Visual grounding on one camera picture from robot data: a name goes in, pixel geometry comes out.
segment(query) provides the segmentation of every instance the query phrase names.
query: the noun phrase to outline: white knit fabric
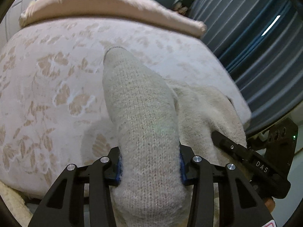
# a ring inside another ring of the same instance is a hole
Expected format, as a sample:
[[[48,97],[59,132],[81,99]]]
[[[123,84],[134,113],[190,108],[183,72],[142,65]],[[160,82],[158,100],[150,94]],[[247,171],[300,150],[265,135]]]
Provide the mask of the white knit fabric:
[[[213,130],[246,145],[232,104],[218,90],[169,85],[122,48],[105,55],[105,102],[116,125],[123,164],[121,184],[112,189],[118,226],[186,223],[192,188],[180,180],[179,139],[195,154],[223,166],[234,161],[213,146]],[[218,214],[215,205],[215,226]]]

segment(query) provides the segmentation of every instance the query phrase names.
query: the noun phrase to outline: curtain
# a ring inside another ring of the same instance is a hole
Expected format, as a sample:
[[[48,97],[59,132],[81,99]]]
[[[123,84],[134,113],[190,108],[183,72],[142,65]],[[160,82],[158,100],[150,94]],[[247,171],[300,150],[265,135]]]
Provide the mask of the curtain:
[[[201,40],[252,111],[247,135],[303,100],[303,21],[290,0],[195,0],[189,17],[207,25]]]

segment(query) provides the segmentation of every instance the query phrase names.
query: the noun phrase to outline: white sticker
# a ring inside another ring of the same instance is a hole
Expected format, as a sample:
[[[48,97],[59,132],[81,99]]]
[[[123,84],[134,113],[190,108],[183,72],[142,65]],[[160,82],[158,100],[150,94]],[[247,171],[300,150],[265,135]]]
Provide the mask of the white sticker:
[[[277,227],[274,220],[269,221],[267,224],[263,225],[262,227]]]

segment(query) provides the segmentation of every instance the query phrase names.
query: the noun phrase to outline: beige padded bolster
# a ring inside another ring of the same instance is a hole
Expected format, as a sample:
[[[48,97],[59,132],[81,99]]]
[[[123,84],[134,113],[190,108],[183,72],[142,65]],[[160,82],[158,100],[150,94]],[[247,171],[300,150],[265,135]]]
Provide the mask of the beige padded bolster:
[[[122,17],[177,31],[196,38],[206,32],[201,21],[195,21],[166,9],[154,0],[37,0],[19,18],[21,27],[68,16]]]

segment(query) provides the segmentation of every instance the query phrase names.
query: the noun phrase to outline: gray curtain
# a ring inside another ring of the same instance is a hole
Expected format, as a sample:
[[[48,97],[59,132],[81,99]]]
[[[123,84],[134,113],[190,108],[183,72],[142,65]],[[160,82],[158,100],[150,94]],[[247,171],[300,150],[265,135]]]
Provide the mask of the gray curtain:
[[[201,40],[247,101],[248,135],[303,100],[303,21],[289,0],[195,0],[189,17],[207,25]]]

